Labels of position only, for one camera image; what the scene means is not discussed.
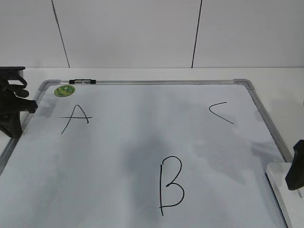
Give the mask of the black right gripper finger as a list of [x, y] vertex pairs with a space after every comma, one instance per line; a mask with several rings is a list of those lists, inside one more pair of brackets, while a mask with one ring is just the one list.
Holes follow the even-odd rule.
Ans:
[[294, 158], [285, 177], [289, 190], [297, 190], [304, 186], [304, 141], [299, 140], [293, 150]]

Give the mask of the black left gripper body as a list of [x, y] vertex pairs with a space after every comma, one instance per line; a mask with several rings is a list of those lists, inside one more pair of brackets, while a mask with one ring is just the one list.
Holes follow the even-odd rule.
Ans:
[[20, 112], [35, 113], [36, 101], [26, 99], [29, 92], [23, 78], [23, 66], [2, 66], [0, 68], [0, 130], [10, 138], [22, 134]]

